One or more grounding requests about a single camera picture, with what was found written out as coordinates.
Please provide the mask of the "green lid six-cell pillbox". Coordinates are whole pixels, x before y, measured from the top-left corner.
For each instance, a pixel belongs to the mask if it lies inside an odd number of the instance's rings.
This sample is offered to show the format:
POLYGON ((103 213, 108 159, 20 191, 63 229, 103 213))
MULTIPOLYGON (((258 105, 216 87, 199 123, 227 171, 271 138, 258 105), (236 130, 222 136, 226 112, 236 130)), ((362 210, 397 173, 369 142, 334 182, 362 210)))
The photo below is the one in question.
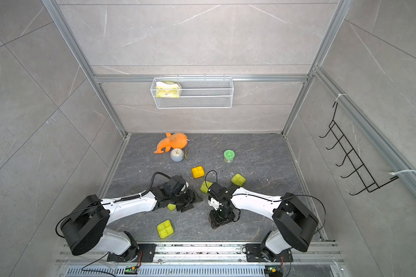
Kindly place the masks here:
POLYGON ((204 193, 204 194, 208 194, 208 190, 209 190, 209 188, 211 187, 212 184, 213 184, 212 182, 203 181, 202 185, 201 185, 201 188, 200 188, 201 192, 204 193))

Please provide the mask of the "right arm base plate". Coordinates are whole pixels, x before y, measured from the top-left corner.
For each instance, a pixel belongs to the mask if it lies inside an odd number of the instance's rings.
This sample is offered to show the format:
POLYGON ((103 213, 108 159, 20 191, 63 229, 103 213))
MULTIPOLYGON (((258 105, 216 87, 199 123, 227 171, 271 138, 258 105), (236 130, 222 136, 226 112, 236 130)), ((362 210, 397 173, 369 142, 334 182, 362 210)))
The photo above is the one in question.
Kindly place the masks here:
POLYGON ((242 249, 246 255, 247 262, 268 262, 268 263, 280 263, 280 262, 292 262, 292 254, 289 249, 282 251, 280 254, 274 254, 271 250, 261 244, 246 244, 242 249))

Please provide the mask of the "small green pillbox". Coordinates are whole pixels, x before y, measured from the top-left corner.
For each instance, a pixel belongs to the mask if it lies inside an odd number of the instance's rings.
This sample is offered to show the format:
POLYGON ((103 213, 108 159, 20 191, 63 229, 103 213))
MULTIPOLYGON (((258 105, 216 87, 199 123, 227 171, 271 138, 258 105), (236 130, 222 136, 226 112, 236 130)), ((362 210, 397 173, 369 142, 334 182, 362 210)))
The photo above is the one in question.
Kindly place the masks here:
POLYGON ((246 183, 246 179, 244 178, 244 176, 240 175, 240 174, 235 174, 232 179, 231 182, 234 185, 237 185, 239 187, 242 187, 245 183, 246 183))

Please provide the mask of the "amber lid small pillbox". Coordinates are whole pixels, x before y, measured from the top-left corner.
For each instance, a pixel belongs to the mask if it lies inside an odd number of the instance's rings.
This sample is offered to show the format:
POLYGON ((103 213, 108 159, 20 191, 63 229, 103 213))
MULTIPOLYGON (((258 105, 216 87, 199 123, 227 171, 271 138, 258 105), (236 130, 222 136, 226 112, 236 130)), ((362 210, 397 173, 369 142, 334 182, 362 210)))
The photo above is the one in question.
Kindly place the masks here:
POLYGON ((202 166, 197 166, 191 169, 191 174, 194 179, 202 178, 205 176, 205 171, 202 166))

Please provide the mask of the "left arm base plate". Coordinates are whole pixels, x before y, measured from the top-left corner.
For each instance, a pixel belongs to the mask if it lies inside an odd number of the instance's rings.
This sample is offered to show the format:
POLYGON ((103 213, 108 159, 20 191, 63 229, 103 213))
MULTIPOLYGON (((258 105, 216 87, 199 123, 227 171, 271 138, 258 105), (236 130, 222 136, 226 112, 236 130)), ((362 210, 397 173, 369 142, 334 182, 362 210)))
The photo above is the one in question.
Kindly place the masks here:
POLYGON ((151 263, 154 259, 157 244, 137 244, 135 247, 129 247, 122 255, 110 253, 107 262, 130 263, 141 262, 151 263))

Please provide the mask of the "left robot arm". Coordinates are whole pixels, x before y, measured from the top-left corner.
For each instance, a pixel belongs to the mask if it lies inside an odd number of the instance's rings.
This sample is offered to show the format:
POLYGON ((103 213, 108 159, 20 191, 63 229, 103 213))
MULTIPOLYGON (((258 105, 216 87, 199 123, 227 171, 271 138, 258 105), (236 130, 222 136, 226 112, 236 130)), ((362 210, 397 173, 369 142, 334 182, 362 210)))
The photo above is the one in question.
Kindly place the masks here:
POLYGON ((74 256, 91 250, 108 253, 110 262, 131 262, 138 259, 141 250, 128 231, 117 232, 109 224, 131 215, 166 208, 173 204, 180 212, 193 208, 202 201, 200 195, 188 187, 180 175, 166 176, 167 181, 137 194, 101 199, 97 195, 87 196, 69 215, 55 227, 58 236, 64 238, 74 256))

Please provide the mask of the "orange whale toy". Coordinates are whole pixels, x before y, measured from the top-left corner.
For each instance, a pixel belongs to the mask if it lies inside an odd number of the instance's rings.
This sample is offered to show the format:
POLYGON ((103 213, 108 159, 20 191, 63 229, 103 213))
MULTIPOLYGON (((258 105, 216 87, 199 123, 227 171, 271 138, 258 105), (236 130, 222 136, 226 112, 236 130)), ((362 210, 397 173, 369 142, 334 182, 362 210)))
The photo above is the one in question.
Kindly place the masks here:
POLYGON ((166 137, 163 138, 158 144, 157 149, 154 151, 155 154, 162 154, 164 152, 169 152, 172 148, 184 149, 188 142, 192 142, 188 137, 183 133, 166 133, 166 137))

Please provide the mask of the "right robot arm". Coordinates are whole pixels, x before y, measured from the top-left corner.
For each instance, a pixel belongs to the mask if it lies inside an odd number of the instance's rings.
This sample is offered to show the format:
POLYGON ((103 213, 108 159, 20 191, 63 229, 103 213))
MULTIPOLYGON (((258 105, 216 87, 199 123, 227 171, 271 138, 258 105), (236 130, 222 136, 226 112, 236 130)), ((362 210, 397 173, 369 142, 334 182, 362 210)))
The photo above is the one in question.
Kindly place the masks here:
POLYGON ((299 199, 303 195, 286 193, 269 196, 232 184, 223 187, 218 182, 207 186, 211 228, 216 229, 240 219, 243 210, 271 219, 277 230, 270 231, 253 255, 267 262, 276 262, 289 249, 307 252, 313 236, 325 225, 299 199))

